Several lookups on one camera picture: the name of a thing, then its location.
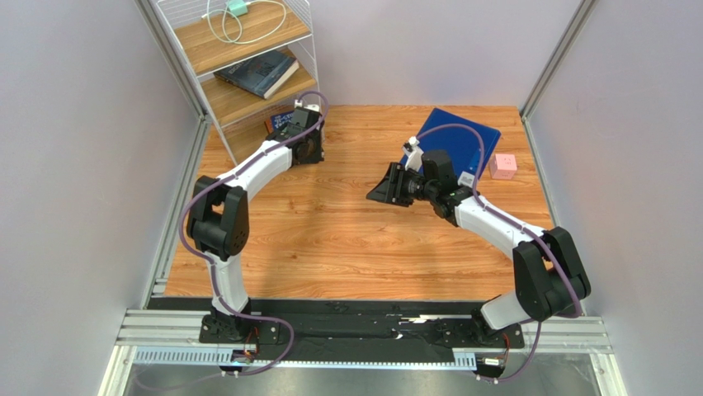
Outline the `nineteen eighty-four book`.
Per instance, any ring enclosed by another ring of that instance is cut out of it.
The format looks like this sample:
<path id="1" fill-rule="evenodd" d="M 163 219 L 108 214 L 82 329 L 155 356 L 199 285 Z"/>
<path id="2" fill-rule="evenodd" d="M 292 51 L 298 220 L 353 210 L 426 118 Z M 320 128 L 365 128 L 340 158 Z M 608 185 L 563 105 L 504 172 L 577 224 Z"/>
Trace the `nineteen eighty-four book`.
<path id="1" fill-rule="evenodd" d="M 271 50 L 214 72 L 219 80 L 243 89 L 261 99 L 270 99 L 300 68 L 287 53 Z"/>

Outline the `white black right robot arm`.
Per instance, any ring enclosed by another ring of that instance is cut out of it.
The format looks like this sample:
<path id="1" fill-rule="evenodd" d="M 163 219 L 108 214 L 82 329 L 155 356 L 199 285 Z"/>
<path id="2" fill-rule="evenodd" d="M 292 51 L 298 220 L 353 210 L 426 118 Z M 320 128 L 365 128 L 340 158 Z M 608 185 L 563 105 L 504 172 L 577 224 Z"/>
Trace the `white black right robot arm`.
<path id="1" fill-rule="evenodd" d="M 476 314 L 481 326 L 499 330 L 582 314 L 581 302 L 591 286 L 566 229 L 543 229 L 490 204 L 474 186 L 459 181 L 444 150 L 423 153 L 420 159 L 420 167 L 391 163 L 366 197 L 402 207 L 426 201 L 438 217 L 479 235 L 511 259 L 514 289 L 482 305 Z"/>

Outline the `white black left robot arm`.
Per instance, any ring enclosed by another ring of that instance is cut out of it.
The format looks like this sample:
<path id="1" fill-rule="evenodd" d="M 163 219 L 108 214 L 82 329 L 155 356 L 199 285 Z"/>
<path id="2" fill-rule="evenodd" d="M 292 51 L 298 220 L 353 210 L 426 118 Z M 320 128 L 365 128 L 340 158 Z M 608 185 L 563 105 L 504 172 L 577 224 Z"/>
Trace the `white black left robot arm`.
<path id="1" fill-rule="evenodd" d="M 212 308 L 202 319 L 202 343 L 255 341 L 263 321 L 251 314 L 241 264 L 250 234 L 249 203 L 291 167 L 323 161 L 323 123 L 318 105 L 296 103 L 291 119 L 249 158 L 216 178 L 196 181 L 186 234 L 209 264 L 213 290 Z"/>

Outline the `blue 91-storey treehouse book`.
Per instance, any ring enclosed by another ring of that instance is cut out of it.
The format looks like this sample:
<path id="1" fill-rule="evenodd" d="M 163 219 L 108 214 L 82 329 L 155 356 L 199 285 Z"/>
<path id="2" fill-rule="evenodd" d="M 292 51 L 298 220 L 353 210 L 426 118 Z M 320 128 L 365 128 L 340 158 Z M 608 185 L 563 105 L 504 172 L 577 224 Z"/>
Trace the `blue 91-storey treehouse book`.
<path id="1" fill-rule="evenodd" d="M 281 130 L 285 125 L 292 119 L 294 111 L 281 112 L 275 115 L 271 115 L 265 119 L 264 125 L 267 129 L 267 133 L 273 133 L 275 130 Z"/>

